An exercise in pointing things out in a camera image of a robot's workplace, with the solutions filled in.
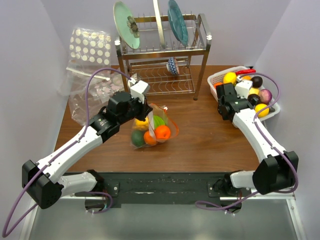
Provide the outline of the yellow bell pepper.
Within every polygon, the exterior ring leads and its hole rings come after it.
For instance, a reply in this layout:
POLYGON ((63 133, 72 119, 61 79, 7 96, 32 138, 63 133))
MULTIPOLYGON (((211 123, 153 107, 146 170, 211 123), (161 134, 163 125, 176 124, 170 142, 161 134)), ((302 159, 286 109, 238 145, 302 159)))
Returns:
POLYGON ((149 119, 146 117, 144 121, 134 119, 134 129, 139 130, 139 131, 147 131, 149 129, 149 119))

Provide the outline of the light green pepper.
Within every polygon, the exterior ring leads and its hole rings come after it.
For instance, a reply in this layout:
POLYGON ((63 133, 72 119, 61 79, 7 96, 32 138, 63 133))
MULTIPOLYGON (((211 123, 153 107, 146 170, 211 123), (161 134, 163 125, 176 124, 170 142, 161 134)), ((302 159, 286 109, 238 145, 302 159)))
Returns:
POLYGON ((166 126, 167 125, 165 120, 157 115, 153 116, 153 124, 154 124, 154 129, 158 128, 159 126, 166 126))

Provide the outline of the dark green avocado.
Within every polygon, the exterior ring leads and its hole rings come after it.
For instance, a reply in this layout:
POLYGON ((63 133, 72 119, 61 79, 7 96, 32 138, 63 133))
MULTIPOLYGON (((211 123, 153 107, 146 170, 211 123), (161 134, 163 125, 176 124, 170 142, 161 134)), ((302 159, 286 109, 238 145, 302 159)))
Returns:
POLYGON ((144 132, 137 129, 133 130, 131 133, 131 143, 137 148, 143 147, 146 144, 144 132))

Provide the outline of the orange zip top bag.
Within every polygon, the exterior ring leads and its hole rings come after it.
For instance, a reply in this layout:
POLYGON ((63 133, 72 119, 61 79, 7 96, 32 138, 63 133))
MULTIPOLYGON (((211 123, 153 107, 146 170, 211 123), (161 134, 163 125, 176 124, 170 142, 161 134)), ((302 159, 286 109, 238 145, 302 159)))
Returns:
POLYGON ((134 119, 130 144, 134 149, 163 144, 179 134, 178 125, 168 116, 167 106, 149 105, 152 111, 144 121, 134 119))

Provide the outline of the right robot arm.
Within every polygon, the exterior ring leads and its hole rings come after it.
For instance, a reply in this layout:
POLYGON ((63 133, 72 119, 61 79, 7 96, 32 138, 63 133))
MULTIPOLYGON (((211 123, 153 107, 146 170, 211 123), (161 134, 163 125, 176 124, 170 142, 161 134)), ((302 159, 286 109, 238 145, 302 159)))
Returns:
POLYGON ((243 133, 259 160, 254 171, 239 170, 226 175, 223 192, 230 197, 241 188, 256 189, 262 195, 293 192, 298 185, 297 154, 277 143, 255 116, 253 105, 246 98, 238 97, 231 83, 218 85, 216 92, 218 113, 243 133))

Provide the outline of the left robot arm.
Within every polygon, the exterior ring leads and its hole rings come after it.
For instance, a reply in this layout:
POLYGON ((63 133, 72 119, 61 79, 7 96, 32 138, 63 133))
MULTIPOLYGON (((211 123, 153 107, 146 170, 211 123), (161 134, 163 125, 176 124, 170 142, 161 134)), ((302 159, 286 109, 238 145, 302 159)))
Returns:
POLYGON ((132 119, 144 120, 152 111, 143 93, 116 92, 81 131, 47 157, 22 166, 22 186, 41 209, 47 209, 61 197, 88 192, 99 196, 105 180, 95 171, 65 175, 85 154, 102 145, 132 119))

